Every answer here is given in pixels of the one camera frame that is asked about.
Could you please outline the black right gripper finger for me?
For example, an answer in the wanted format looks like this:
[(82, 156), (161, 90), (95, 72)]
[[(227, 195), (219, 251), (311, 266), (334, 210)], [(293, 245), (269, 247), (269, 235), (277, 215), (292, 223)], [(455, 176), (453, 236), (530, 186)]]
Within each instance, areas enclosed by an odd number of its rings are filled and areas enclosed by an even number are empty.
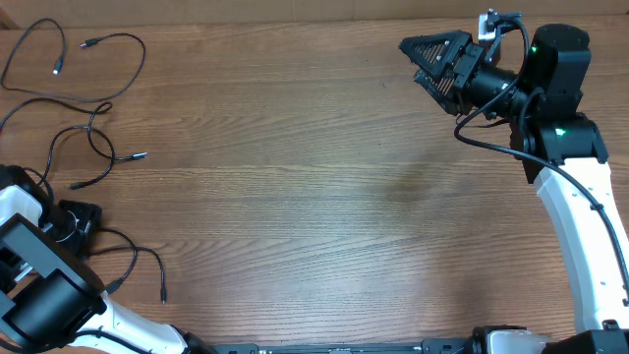
[(456, 94), (451, 90), (455, 82), (455, 75), (447, 71), (440, 80), (435, 80), (422, 69), (419, 69), (414, 77), (416, 84), (419, 84), (429, 96), (436, 101), (440, 108), (450, 115), (458, 115), (459, 108), (455, 102)]
[(399, 49), (432, 79), (442, 79), (472, 42), (472, 35), (461, 30), (406, 37)]

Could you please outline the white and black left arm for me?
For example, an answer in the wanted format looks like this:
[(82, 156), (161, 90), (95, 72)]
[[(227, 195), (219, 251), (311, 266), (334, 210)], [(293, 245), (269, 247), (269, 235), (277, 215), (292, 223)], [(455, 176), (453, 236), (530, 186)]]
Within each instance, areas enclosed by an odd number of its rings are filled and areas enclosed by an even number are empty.
[(1, 168), (1, 340), (14, 353), (65, 346), (105, 353), (209, 353), (189, 332), (152, 322), (111, 299), (82, 253), (98, 231), (100, 206), (54, 202), (25, 168)]

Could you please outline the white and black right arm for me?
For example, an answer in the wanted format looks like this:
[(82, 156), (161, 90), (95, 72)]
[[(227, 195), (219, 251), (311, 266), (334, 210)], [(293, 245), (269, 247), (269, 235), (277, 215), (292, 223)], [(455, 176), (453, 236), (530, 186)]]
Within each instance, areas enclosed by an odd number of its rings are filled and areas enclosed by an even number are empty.
[(488, 325), (449, 353), (624, 353), (628, 349), (628, 239), (611, 188), (598, 126), (578, 107), (589, 35), (548, 24), (523, 37), (518, 72), (497, 67), (504, 33), (520, 21), (490, 20), (477, 35), (455, 30), (404, 38), (415, 80), (461, 125), (484, 114), (511, 130), (505, 154), (520, 160), (551, 219), (574, 300), (574, 335), (554, 340), (521, 326)]

